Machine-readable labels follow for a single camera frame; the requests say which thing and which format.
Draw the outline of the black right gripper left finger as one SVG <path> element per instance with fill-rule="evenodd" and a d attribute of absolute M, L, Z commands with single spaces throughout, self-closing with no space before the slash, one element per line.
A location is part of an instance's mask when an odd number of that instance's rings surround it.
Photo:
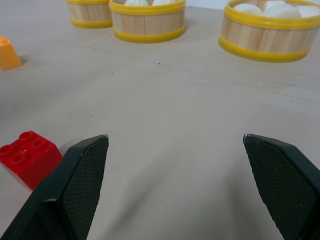
<path fill-rule="evenodd" d="M 69 147 L 0 240 L 87 240 L 100 199 L 108 147 L 106 134 Z"/>

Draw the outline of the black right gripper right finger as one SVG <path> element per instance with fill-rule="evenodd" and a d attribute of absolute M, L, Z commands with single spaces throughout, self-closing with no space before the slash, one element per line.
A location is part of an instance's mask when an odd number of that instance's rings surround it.
<path fill-rule="evenodd" d="M 296 146 L 243 136 L 259 195 L 284 240 L 320 240 L 320 169 Z"/>

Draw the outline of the red toy brick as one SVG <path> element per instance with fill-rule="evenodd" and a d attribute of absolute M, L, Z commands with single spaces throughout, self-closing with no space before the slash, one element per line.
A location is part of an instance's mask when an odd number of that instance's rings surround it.
<path fill-rule="evenodd" d="M 31 130 L 0 147 L 0 164 L 30 191 L 35 190 L 62 158 L 53 142 Z"/>

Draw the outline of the orange toy brick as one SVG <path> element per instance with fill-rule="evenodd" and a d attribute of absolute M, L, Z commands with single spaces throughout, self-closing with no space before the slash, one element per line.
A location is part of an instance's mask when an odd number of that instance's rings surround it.
<path fill-rule="evenodd" d="M 22 61 L 17 55 L 11 41 L 6 36 L 0 36 L 0 68 L 9 70 L 22 66 Z"/>

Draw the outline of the wooden steamer basket yellow rims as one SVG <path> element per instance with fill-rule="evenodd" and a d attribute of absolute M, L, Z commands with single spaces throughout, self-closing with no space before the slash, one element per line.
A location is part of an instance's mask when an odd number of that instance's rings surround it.
<path fill-rule="evenodd" d="M 110 28 L 110 0 L 65 0 L 72 24 L 81 28 Z"/>
<path fill-rule="evenodd" d="M 305 58 L 320 31 L 320 15 L 306 18 L 274 18 L 245 14 L 233 9 L 253 4 L 263 11 L 268 0 L 230 0 L 218 43 L 225 51 L 254 61 L 294 62 Z M 283 0 L 294 7 L 320 4 L 307 0 Z"/>
<path fill-rule="evenodd" d="M 161 43 L 174 40 L 185 33 L 186 0 L 170 4 L 147 6 L 126 5 L 127 0 L 109 0 L 114 35 L 131 43 Z"/>

